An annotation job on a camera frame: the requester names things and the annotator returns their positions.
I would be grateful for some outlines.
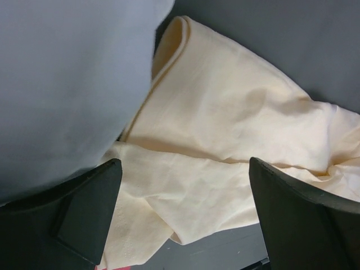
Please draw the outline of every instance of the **dark gray surface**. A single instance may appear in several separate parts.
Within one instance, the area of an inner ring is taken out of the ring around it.
[[[266,257],[260,225],[218,232],[181,246],[168,241],[132,270],[240,270]]]
[[[187,15],[274,64],[314,100],[360,113],[359,14],[358,0],[177,0],[158,36],[174,16]],[[256,225],[188,246],[167,242],[133,269],[239,270],[265,255]]]

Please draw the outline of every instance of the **cream fabric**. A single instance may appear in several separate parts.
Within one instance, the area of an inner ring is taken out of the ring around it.
[[[152,90],[104,160],[123,181],[109,269],[141,264],[171,237],[188,244],[258,222],[249,159],[360,201],[360,116],[312,101],[274,66],[188,17],[166,30]]]

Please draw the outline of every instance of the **linen cloth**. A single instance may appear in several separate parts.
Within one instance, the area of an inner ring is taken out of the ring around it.
[[[252,156],[360,201],[360,116],[316,102],[245,47],[188,17],[168,26],[152,88],[104,156],[123,163],[104,260],[142,264],[170,237],[188,244],[258,222]]]

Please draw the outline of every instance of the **black object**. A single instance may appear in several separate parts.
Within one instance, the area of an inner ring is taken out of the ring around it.
[[[242,270],[271,270],[269,258],[265,258],[257,263],[254,263]]]
[[[3,269],[94,270],[113,217],[120,160],[0,208]]]
[[[250,183],[272,269],[360,269],[360,203],[255,158]]]

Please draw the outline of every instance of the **light blue fabric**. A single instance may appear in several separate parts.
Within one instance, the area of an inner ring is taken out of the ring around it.
[[[0,3],[0,203],[98,164],[149,90],[157,13],[154,0]]]

